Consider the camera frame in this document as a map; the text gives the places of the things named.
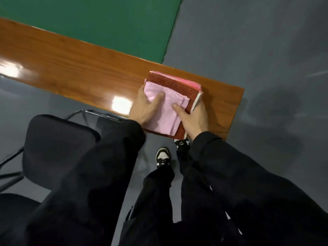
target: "hand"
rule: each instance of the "hand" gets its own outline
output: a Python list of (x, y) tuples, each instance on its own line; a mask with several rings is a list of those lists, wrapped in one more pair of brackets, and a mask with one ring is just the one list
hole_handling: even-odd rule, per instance
[(145, 92), (145, 85), (138, 90), (138, 96), (130, 109), (129, 119), (134, 120), (144, 127), (145, 124), (155, 115), (159, 105), (164, 100), (165, 92), (159, 93), (153, 102), (149, 102)]
[(180, 117), (183, 127), (191, 140), (194, 140), (201, 132), (208, 131), (207, 112), (202, 100), (198, 102), (190, 115), (180, 105), (173, 104), (172, 108)]

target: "reddish-brown towel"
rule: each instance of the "reddish-brown towel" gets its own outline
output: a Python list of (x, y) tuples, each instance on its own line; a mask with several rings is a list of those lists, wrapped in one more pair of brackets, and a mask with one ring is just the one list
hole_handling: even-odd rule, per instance
[[(162, 75), (155, 74), (152, 72), (150, 72), (146, 78), (146, 82), (148, 82), (148, 81), (153, 82), (158, 85), (161, 85), (161, 86), (164, 86), (164, 87), (168, 87), (184, 96), (187, 96), (190, 100), (186, 107), (186, 112), (188, 114), (190, 114), (193, 103), (195, 102), (197, 95), (199, 93), (198, 90), (193, 89), (192, 87), (184, 84), (183, 82), (179, 82), (179, 81), (176, 81), (176, 80), (173, 80), (173, 79), (170, 79), (170, 78), (167, 78), (167, 77), (164, 77)], [(153, 131), (149, 131), (147, 129), (146, 129), (146, 131), (153, 133), (153, 134), (158, 134), (158, 135), (162, 135), (162, 136), (166, 136), (166, 137), (170, 137), (170, 138), (178, 139), (178, 140), (183, 140), (185, 132), (186, 132), (182, 123), (180, 123), (175, 136), (159, 134), (159, 133), (156, 133)]]

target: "chair backrest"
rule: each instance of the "chair backrest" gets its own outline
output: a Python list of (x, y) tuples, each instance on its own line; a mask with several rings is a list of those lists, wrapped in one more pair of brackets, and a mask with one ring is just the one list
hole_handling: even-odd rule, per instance
[(99, 140), (99, 133), (89, 127), (51, 115), (35, 116), (26, 133), (23, 172), (52, 190)]

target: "black and white sneaker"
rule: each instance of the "black and white sneaker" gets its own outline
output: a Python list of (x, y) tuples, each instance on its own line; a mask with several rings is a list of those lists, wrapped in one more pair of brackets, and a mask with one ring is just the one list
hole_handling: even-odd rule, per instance
[(177, 140), (177, 139), (174, 139), (174, 143), (176, 144), (176, 147), (179, 148), (179, 147), (182, 147), (182, 148), (190, 148), (190, 141), (188, 138), (184, 139), (184, 140)]
[(157, 168), (169, 166), (171, 162), (171, 154), (168, 148), (160, 148), (156, 154)]

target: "black pants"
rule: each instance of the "black pants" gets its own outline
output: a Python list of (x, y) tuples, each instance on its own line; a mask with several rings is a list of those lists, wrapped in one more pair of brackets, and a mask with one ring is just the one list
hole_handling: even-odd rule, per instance
[(188, 150), (177, 150), (183, 175), (181, 221), (174, 224), (172, 220), (169, 189), (173, 169), (160, 167), (144, 179), (131, 217), (123, 226), (120, 245), (208, 245), (209, 240), (220, 241), (222, 234), (218, 231), (223, 231), (220, 227), (227, 216)]

